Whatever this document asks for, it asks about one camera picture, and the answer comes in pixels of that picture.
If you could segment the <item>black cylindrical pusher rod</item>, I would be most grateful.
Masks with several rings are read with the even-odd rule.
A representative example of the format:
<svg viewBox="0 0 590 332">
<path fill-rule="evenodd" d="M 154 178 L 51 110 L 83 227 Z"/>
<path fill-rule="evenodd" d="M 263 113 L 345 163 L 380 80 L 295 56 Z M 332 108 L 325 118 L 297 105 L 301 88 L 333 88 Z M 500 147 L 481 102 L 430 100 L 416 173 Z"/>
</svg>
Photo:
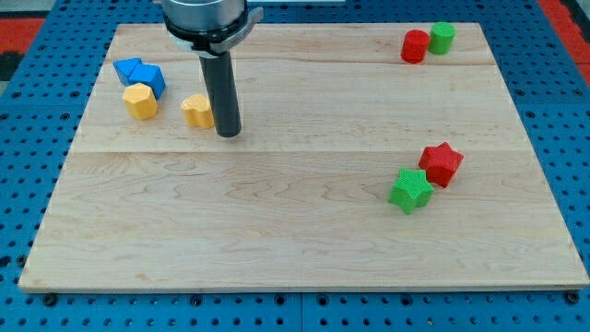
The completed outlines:
<svg viewBox="0 0 590 332">
<path fill-rule="evenodd" d="M 242 122 L 230 53 L 200 53 L 199 61 L 216 132 L 222 137 L 237 136 L 242 131 Z"/>
</svg>

